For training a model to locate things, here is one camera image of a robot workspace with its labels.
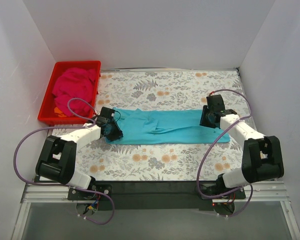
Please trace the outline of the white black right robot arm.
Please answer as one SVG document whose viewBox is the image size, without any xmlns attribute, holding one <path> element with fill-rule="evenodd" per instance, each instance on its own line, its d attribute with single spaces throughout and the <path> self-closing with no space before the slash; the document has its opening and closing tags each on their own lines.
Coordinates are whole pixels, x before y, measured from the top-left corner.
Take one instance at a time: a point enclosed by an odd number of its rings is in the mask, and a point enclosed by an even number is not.
<svg viewBox="0 0 300 240">
<path fill-rule="evenodd" d="M 211 92 L 203 106 L 200 125 L 220 129 L 222 133 L 210 145 L 214 145 L 225 134 L 229 134 L 242 148 L 241 166 L 219 175 L 213 186 L 202 191 L 196 179 L 198 194 L 204 199 L 227 199 L 238 189 L 247 185 L 279 179 L 284 176 L 284 163 L 280 140 L 266 136 L 245 123 L 233 109 L 227 109 L 223 97 Z"/>
</svg>

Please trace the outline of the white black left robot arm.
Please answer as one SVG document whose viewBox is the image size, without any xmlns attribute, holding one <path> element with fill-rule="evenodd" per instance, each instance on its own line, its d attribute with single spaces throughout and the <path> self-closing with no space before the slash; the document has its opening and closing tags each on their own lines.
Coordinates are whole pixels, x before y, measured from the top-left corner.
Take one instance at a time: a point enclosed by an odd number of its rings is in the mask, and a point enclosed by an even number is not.
<svg viewBox="0 0 300 240">
<path fill-rule="evenodd" d="M 77 153 L 93 141 L 105 138 L 109 142 L 121 139 L 119 127 L 122 114 L 115 109 L 102 107 L 99 114 L 88 119 L 81 128 L 61 136 L 49 135 L 42 147 L 35 173 L 50 182 L 79 188 L 85 200 L 96 196 L 94 177 L 76 169 Z"/>
</svg>

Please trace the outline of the turquoise t shirt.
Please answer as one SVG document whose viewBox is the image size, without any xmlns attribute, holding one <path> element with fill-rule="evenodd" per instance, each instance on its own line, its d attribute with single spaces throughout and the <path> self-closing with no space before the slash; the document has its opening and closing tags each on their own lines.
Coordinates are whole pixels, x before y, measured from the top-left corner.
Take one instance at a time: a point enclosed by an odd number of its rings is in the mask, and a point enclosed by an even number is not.
<svg viewBox="0 0 300 240">
<path fill-rule="evenodd" d="M 116 109 L 115 120 L 123 137 L 115 145 L 211 144 L 223 132 L 200 125 L 202 111 Z"/>
</svg>

